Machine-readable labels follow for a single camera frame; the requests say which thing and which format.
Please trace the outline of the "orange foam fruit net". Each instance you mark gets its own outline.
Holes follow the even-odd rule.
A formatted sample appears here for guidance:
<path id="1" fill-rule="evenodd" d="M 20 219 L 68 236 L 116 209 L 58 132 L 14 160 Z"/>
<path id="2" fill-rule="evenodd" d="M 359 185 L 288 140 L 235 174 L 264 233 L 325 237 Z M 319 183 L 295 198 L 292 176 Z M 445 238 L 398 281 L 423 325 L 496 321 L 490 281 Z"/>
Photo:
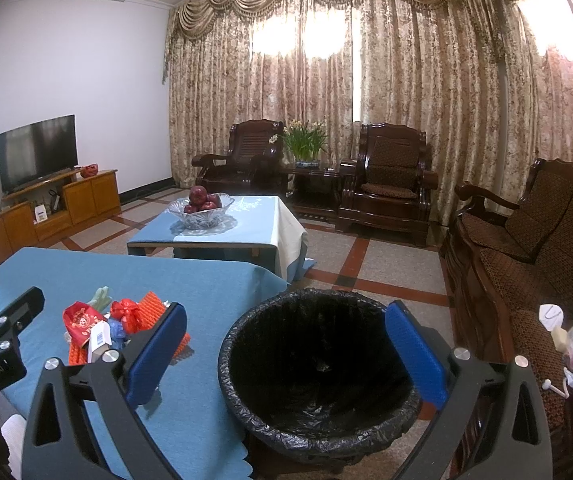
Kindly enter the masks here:
<path id="1" fill-rule="evenodd" d="M 152 328 L 158 319 L 165 313 L 169 302 L 163 302 L 154 292 L 148 292 L 139 302 L 139 318 L 142 330 Z M 188 348 L 191 336 L 185 333 L 176 349 L 172 359 L 178 360 L 180 354 Z M 68 365 L 84 365 L 87 363 L 87 353 L 76 344 L 70 343 L 68 350 Z"/>

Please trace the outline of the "blue plastic bag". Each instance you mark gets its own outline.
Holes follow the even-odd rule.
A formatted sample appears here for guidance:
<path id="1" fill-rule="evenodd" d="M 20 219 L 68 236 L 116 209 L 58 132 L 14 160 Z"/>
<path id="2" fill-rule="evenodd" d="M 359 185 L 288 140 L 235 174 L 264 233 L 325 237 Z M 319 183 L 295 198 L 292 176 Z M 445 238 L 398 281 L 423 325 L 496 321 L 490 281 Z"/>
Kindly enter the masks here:
<path id="1" fill-rule="evenodd" d="M 123 350 L 127 340 L 127 333 L 123 323 L 116 320 L 116 318 L 107 318 L 108 326 L 110 326 L 111 347 L 116 350 Z"/>

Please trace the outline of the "green rubber glove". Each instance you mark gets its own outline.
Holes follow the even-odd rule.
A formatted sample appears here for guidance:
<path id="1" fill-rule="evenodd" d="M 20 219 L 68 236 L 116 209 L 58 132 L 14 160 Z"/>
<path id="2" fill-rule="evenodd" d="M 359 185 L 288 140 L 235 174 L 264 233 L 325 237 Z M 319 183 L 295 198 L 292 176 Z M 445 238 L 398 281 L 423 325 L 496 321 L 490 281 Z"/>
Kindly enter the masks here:
<path id="1" fill-rule="evenodd" d="M 108 286 L 101 286 L 96 289 L 93 297 L 88 301 L 88 305 L 102 315 L 111 307 L 111 303 L 112 298 Z"/>

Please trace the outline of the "red plastic bag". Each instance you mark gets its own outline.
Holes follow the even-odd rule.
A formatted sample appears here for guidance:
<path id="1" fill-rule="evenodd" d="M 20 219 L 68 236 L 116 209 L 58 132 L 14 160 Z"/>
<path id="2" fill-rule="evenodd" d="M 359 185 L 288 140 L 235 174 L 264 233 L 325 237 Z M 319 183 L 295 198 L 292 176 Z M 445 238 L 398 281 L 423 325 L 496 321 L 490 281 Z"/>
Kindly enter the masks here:
<path id="1" fill-rule="evenodd" d="M 111 318 L 120 324 L 127 335 L 132 335 L 144 328 L 140 306 L 134 300 L 125 298 L 114 301 L 111 305 Z"/>

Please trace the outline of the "white medicine box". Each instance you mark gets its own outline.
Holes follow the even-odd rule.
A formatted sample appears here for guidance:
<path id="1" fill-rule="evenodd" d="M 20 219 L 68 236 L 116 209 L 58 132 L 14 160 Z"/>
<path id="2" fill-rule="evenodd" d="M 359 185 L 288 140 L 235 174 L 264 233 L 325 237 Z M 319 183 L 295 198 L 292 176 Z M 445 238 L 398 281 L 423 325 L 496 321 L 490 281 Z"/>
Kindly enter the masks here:
<path id="1" fill-rule="evenodd" d="M 106 321 L 94 324 L 88 340 L 88 363 L 96 362 L 112 346 L 111 326 Z"/>

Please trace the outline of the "black lined trash bin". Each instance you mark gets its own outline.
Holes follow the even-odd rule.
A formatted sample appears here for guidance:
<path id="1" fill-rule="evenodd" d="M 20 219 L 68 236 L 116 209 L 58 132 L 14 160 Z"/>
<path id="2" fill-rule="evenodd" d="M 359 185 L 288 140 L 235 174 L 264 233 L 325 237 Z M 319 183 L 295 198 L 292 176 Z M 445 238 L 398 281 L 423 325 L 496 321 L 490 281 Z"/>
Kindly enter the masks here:
<path id="1" fill-rule="evenodd" d="M 222 341 L 218 379 L 251 436 L 326 468 L 389 448 L 421 411 L 384 306 L 356 292 L 300 289 L 249 310 Z"/>

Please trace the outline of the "red patterned packet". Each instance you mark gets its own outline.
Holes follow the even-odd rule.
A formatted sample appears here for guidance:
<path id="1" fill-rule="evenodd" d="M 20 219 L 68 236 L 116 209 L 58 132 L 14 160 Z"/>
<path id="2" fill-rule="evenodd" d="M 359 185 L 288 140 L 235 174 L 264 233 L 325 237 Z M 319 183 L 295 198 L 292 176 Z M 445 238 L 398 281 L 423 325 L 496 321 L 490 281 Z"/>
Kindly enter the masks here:
<path id="1" fill-rule="evenodd" d="M 98 331 L 104 335 L 110 332 L 106 318 L 94 307 L 76 301 L 63 311 L 63 322 L 72 343 L 83 347 L 92 337 L 92 329 L 100 325 Z"/>

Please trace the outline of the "wooden tv cabinet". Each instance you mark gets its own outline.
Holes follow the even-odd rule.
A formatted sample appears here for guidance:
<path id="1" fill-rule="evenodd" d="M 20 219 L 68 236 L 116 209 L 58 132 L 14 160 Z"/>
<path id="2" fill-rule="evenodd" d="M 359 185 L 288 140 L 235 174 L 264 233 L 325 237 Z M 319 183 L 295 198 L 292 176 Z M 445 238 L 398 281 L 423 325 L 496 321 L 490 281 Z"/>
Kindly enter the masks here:
<path id="1" fill-rule="evenodd" d="M 0 264 L 24 247 L 49 247 L 122 211 L 117 171 L 81 177 L 78 168 L 2 198 Z"/>

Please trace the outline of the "glass fruit bowl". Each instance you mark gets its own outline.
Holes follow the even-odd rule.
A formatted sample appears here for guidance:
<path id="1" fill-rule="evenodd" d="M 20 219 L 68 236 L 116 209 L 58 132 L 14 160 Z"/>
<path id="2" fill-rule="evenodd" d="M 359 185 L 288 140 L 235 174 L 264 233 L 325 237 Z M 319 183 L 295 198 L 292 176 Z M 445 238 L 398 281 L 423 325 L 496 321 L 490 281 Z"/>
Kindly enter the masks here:
<path id="1" fill-rule="evenodd" d="M 176 225 L 180 231 L 208 230 L 219 226 L 227 215 L 229 207 L 236 201 L 233 196 L 227 193 L 217 193 L 217 196 L 221 206 L 215 209 L 185 212 L 184 208 L 190 204 L 190 200 L 186 197 L 172 202 L 167 210 L 177 218 Z"/>

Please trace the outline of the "red apples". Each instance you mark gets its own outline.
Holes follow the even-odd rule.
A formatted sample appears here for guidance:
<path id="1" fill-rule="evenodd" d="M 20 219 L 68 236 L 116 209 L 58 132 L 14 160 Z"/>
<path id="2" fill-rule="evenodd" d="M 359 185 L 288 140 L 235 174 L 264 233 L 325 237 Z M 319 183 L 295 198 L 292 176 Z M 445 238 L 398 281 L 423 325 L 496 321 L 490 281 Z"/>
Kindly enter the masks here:
<path id="1" fill-rule="evenodd" d="M 221 208 L 221 199 L 215 193 L 209 193 L 203 185 L 194 185 L 190 189 L 189 203 L 183 208 L 185 214 L 195 214 L 203 210 Z"/>

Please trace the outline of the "flat screen television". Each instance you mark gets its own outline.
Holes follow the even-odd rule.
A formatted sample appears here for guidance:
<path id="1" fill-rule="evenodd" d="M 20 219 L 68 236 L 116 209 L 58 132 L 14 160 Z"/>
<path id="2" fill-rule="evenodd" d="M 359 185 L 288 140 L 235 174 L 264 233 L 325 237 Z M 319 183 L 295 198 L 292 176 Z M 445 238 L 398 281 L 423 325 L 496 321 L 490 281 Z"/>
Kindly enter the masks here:
<path id="1" fill-rule="evenodd" d="M 77 164 L 74 115 L 0 133 L 0 183 L 4 194 Z"/>

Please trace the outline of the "far blue tablecloth table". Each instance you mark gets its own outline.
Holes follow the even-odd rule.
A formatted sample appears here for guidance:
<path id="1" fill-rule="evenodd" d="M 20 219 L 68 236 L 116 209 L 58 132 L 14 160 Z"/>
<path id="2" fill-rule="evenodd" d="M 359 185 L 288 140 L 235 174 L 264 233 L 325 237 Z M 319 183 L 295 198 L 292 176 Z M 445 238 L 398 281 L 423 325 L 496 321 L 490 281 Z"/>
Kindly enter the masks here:
<path id="1" fill-rule="evenodd" d="M 307 256 L 307 231 L 283 200 L 272 196 L 233 196 L 224 220 L 208 230 L 180 231 L 167 208 L 130 238 L 130 256 L 170 248 L 181 259 L 241 261 L 262 266 L 288 283 L 315 265 Z"/>

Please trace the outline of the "dark wooden sofa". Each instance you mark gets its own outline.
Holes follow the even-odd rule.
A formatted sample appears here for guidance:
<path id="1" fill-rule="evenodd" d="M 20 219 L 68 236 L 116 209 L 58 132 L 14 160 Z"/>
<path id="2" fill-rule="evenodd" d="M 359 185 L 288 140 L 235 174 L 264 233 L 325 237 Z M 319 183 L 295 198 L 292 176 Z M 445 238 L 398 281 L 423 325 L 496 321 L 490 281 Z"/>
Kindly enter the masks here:
<path id="1" fill-rule="evenodd" d="M 573 326 L 573 163 L 536 160 L 516 203 L 464 182 L 463 200 L 440 248 L 453 293 L 454 340 L 478 359 L 525 356 L 538 382 L 561 388 L 563 356 L 539 321 L 541 304 Z M 573 390 L 541 394 L 550 430 L 553 476 L 573 478 Z"/>

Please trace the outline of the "red ornament on cabinet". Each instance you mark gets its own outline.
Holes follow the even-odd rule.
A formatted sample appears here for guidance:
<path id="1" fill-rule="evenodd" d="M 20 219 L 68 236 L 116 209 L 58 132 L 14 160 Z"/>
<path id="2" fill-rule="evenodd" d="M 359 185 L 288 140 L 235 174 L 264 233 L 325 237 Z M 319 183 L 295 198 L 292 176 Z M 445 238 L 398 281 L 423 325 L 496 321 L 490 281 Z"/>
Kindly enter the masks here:
<path id="1" fill-rule="evenodd" d="M 99 173 L 99 165 L 98 164 L 90 164 L 80 168 L 80 177 L 82 179 L 88 179 L 95 177 Z"/>

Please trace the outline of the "floral beige curtains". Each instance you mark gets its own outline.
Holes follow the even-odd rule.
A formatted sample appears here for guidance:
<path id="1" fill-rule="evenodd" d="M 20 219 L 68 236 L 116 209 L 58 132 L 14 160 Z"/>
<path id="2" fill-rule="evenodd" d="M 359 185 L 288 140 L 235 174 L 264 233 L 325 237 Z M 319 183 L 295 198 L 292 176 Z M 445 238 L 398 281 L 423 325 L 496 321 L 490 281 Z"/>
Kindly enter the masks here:
<path id="1" fill-rule="evenodd" d="M 573 0 L 183 0 L 165 49 L 172 177 L 247 119 L 323 122 L 325 158 L 391 122 L 427 135 L 449 221 L 471 181 L 509 200 L 573 162 Z"/>

